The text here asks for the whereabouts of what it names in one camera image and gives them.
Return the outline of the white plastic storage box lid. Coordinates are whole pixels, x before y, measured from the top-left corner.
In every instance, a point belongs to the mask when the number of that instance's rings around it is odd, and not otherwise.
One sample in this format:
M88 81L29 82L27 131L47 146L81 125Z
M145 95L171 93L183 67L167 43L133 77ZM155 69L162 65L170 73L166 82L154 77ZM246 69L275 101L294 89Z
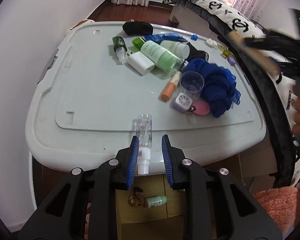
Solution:
M59 44L52 64L34 92L25 126L33 157L61 171L90 170L130 145L138 116L150 114L153 145L149 171L163 173L161 138L201 165L228 158L261 142L266 122L253 89L239 66L231 66L219 51L194 41L209 62L229 69L241 93L220 118L176 111L159 95L168 83L160 70L141 76L120 64L112 39L124 36L122 22L95 22L70 31Z

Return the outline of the black white logo blanket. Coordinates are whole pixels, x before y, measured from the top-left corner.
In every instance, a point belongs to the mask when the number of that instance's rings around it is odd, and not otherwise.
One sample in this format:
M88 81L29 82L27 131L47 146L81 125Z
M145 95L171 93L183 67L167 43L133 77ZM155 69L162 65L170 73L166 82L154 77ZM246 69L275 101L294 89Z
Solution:
M210 29L218 34L221 41L225 42L238 59L239 65L252 81L253 89L258 93L258 100L261 102L269 128L270 142L277 161L274 187L291 185L295 165L300 161L298 156L300 140L291 133L295 125L293 115L296 112L295 101L298 97L294 94L296 80L291 79L289 75L298 75L298 60L289 60L275 51L258 49L280 68L281 73L272 77L228 37L233 30L237 31L242 38L265 37L270 31L264 34L243 14L220 0L163 0L162 2L183 5L206 20Z

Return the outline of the large light green bottle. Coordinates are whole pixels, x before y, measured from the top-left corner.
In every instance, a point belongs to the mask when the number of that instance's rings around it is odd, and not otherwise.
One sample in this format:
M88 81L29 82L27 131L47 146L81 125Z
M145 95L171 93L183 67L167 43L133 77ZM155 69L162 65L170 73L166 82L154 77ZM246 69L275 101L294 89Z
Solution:
M183 60L161 45L150 40L146 41L142 37L135 38L132 44L166 74L174 75L181 69Z

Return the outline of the white power adapter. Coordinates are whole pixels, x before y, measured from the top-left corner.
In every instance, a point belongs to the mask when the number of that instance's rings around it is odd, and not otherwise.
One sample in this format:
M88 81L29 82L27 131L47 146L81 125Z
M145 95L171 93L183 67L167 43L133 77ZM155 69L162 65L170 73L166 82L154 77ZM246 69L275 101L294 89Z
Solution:
M127 58L130 64L141 76L145 76L155 68L155 63L140 51L132 53Z

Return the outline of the white cylindrical bottle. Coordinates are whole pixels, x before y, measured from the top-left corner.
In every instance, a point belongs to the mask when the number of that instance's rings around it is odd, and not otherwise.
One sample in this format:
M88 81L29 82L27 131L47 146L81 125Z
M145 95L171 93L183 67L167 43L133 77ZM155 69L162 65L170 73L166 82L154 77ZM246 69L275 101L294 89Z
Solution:
M189 57L190 48L185 43L164 40L160 45L181 59L187 59Z

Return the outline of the dark green spray bottle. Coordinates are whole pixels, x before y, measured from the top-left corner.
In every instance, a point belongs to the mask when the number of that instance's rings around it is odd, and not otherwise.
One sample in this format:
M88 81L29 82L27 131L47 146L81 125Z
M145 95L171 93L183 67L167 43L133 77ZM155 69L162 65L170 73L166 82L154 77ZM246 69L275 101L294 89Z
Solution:
M121 36L115 36L112 38L114 52L120 63L124 64L126 62L127 47L124 39Z

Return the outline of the small green tube bottle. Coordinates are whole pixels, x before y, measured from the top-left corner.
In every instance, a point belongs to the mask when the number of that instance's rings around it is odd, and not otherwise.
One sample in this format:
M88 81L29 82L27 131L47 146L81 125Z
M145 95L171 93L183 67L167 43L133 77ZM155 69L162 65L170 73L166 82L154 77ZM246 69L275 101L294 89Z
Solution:
M166 196L153 196L145 198L145 205L148 208L162 206L167 203Z

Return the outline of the blue mesh cloth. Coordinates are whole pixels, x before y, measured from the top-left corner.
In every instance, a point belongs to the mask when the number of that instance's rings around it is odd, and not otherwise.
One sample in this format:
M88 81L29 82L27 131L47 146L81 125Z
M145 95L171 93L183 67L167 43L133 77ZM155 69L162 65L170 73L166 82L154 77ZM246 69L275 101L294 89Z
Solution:
M196 58L182 72L196 72L203 77L204 87L200 97L209 104L210 112L215 118L228 111L233 103L240 104L241 93L236 88L236 76L230 70Z

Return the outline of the blue plastic bag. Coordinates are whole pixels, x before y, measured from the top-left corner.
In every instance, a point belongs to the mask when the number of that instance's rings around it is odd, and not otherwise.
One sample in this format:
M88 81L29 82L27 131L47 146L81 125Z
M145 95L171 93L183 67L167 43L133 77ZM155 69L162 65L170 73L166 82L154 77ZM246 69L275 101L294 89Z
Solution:
M187 42L182 35L178 33L164 33L164 34L152 34L144 36L146 41L153 41L157 44L161 44L162 41L174 41L174 42Z

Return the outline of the white bed frame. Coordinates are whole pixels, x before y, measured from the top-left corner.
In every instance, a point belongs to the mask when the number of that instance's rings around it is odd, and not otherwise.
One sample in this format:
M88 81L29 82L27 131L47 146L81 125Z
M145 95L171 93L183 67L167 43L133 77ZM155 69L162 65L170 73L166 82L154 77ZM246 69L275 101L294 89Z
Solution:
M218 41L217 34L210 30L209 23L183 5L173 6L170 21L175 23L179 29Z

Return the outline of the pink round compact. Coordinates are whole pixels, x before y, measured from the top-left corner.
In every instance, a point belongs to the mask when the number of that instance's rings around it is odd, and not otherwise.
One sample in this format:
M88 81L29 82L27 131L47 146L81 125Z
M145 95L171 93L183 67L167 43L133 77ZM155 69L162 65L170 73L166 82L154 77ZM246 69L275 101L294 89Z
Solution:
M205 101L195 101L190 107L190 112L198 116L206 116L210 113L210 106Z

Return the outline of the purple round air freshener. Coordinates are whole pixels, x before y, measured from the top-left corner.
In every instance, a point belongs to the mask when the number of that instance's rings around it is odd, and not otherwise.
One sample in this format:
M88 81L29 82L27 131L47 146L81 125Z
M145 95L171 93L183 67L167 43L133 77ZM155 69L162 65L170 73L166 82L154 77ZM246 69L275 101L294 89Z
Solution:
M189 111L192 105L192 99L184 93L179 93L172 103L172 107L180 113Z

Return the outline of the clear plastic cup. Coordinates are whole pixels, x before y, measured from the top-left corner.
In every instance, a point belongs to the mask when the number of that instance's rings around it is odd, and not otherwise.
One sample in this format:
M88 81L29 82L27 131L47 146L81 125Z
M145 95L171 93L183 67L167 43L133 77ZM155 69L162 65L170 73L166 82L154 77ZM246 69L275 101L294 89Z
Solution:
M183 73L179 83L184 94L192 100L199 99L204 87L204 78L198 72Z

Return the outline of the orange lip balm tube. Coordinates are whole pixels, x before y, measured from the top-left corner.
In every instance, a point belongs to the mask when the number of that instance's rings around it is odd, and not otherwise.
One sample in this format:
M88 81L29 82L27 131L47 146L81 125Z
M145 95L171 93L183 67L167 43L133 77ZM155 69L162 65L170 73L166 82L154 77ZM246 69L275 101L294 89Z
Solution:
M170 81L167 83L165 88L162 90L160 94L160 99L164 102L168 102L174 93L175 89L177 88L179 81L181 78L181 72L176 72Z

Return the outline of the clear spray bottle white cap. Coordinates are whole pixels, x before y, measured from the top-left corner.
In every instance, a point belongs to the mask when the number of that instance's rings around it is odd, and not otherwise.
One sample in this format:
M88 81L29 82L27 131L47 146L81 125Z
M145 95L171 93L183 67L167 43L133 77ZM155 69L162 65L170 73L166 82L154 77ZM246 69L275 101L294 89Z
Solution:
M136 121L136 136L139 140L138 152L138 175L146 176L149 174L152 149L152 116L142 114Z

